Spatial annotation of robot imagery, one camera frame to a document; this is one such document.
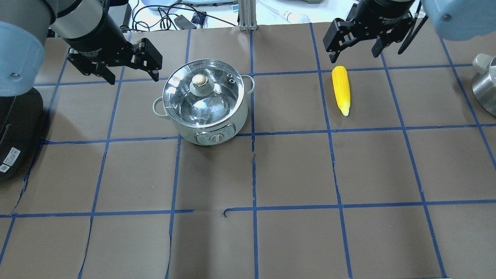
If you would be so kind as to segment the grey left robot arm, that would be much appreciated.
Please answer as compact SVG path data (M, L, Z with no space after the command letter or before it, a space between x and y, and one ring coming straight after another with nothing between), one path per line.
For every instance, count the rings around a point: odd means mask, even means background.
M147 38L128 42L108 14L127 0L2 0L0 11L0 93L28 92L45 59L49 30L67 42L67 57L80 73L114 84L110 67L126 66L159 80L162 55Z

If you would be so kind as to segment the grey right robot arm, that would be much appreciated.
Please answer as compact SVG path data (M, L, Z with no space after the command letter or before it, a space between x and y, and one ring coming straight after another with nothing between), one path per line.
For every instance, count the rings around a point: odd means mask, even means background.
M494 0L420 0L414 13L413 0L360 0L346 19L335 18L323 38L330 62L342 51L361 41L374 40L377 58L392 43L400 43L398 54L410 46L421 28L431 21L439 37L466 41L495 31Z

